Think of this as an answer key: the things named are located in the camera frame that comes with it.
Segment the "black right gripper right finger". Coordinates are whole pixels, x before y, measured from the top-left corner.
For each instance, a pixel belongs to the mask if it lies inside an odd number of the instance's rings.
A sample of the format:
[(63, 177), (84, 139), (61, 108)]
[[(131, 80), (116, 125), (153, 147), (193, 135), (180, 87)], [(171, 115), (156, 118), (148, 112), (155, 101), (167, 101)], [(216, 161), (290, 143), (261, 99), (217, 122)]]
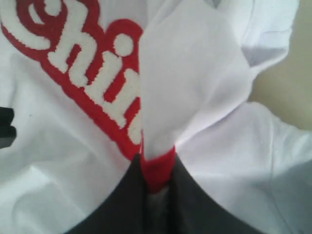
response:
[(175, 158), (169, 187), (170, 234), (245, 234), (246, 224), (218, 205)]

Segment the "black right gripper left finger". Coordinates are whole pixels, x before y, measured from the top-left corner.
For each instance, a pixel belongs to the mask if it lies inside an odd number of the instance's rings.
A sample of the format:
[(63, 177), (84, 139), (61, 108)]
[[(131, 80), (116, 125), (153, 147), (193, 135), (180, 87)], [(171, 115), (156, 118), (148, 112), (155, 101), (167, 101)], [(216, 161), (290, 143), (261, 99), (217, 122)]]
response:
[(133, 158), (120, 183), (87, 218), (68, 234), (143, 234), (146, 186), (140, 155)]

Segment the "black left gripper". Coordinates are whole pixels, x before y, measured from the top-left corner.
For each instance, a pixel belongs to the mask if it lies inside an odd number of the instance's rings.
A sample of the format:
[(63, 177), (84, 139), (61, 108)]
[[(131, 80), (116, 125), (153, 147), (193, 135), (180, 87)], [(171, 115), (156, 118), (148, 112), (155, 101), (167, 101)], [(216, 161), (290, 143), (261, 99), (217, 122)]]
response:
[(12, 108), (0, 107), (0, 148), (10, 147), (16, 136), (17, 131), (12, 126), (14, 119), (14, 110)]

